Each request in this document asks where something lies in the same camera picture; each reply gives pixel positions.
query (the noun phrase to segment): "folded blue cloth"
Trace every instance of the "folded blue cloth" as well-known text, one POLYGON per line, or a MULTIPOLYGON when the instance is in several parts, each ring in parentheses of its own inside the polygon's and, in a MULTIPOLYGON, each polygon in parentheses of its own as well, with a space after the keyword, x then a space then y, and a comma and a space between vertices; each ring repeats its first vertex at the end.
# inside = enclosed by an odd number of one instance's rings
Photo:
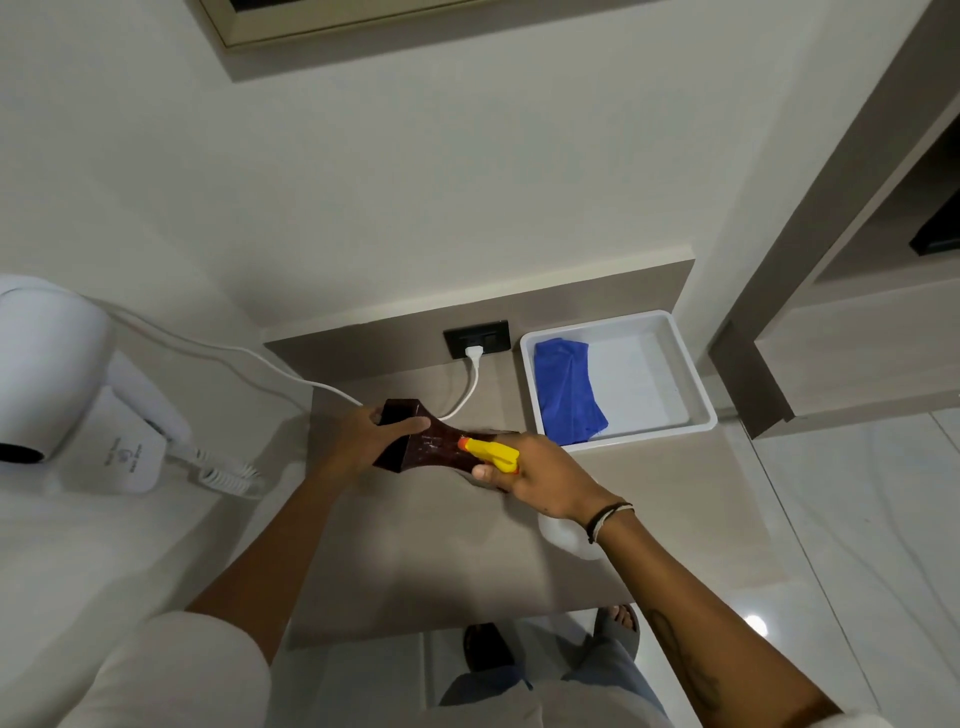
POLYGON ((557 445, 584 443, 609 424, 593 398, 588 347, 566 339, 549 339, 534 347, 543 430, 557 445))

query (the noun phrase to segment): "person's left hand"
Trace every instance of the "person's left hand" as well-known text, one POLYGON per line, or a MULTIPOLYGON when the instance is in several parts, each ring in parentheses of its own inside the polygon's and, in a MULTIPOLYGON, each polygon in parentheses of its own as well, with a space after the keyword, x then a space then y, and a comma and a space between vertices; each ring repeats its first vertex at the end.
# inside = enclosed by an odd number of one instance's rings
POLYGON ((378 425, 380 408, 357 407, 340 422, 332 447, 313 474, 335 480, 352 480, 369 468, 396 438, 423 432, 425 417, 411 417, 392 425, 378 425))

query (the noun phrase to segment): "person's right arm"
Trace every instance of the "person's right arm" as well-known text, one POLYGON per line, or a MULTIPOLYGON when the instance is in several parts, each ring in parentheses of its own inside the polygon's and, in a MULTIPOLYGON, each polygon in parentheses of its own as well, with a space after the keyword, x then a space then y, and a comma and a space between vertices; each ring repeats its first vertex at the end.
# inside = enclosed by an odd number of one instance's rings
MULTIPOLYGON (((539 435, 497 438, 520 452, 520 473, 477 466, 474 476, 554 518, 585 525, 623 498, 539 435)), ((629 510, 597 542, 663 648, 706 728, 804 728, 840 709, 736 612, 657 543, 629 510)))

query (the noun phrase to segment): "forearm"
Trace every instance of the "forearm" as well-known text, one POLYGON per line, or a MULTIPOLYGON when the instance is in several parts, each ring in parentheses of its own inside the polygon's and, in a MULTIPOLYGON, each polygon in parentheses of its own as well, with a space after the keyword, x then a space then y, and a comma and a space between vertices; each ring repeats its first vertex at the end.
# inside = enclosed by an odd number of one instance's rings
POLYGON ((272 662, 343 480, 325 469, 307 476, 256 540, 187 611, 239 627, 272 662))
POLYGON ((801 728, 840 712, 670 556, 633 513, 610 517, 598 543, 636 599, 707 728, 801 728))

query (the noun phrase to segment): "tattoo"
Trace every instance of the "tattoo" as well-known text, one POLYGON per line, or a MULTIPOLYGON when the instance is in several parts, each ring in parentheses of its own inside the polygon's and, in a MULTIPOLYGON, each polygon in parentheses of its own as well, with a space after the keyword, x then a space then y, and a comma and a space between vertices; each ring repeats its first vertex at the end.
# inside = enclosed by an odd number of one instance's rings
POLYGON ((705 710, 720 710, 720 681, 707 675, 689 650, 684 649, 673 624, 663 612, 652 609, 644 611, 643 615, 650 622, 667 659, 677 667, 681 682, 686 683, 691 697, 695 697, 705 710))

